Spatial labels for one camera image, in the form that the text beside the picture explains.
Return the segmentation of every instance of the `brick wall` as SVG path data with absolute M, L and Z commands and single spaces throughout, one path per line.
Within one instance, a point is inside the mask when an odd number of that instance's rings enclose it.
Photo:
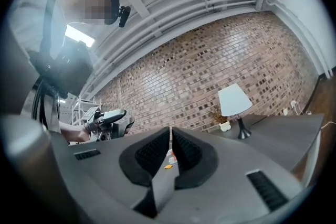
M 160 126 L 210 131 L 208 110 L 218 90 L 232 83 L 251 99 L 244 112 L 279 114 L 290 101 L 301 108 L 317 80 L 315 68 L 293 32 L 273 13 L 225 18 L 156 48 L 121 72 L 96 96 L 103 110 L 135 116 L 130 134 Z

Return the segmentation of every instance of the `table lamp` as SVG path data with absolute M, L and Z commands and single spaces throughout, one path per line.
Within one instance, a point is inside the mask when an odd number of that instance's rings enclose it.
M 245 139 L 251 135 L 251 131 L 245 128 L 239 113 L 252 106 L 251 101 L 238 84 L 232 84 L 218 92 L 222 116 L 237 115 L 239 125 L 238 139 Z

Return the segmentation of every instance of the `white wall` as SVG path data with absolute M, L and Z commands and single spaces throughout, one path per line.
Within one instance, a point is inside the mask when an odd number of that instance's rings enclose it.
M 331 68 L 336 66 L 335 30 L 321 0 L 280 0 L 313 35 Z

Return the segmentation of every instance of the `wooden floor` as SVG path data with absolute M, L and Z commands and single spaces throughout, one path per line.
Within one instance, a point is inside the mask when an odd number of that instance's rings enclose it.
M 332 79 L 321 79 L 313 99 L 308 107 L 312 114 L 323 113 L 325 125 L 327 122 L 336 122 L 336 77 Z M 310 185 L 314 184 L 321 173 L 324 164 L 336 142 L 336 125 L 330 123 L 321 131 L 321 143 L 317 164 L 310 181 Z M 305 170 L 307 158 L 295 168 L 293 174 L 302 180 Z

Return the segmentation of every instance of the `ceiling light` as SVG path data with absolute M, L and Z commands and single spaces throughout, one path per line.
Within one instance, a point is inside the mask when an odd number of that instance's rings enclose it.
M 70 25 L 67 25 L 65 35 L 75 41 L 83 41 L 87 47 L 91 47 L 95 41 L 92 37 L 89 37 L 88 35 L 82 33 Z

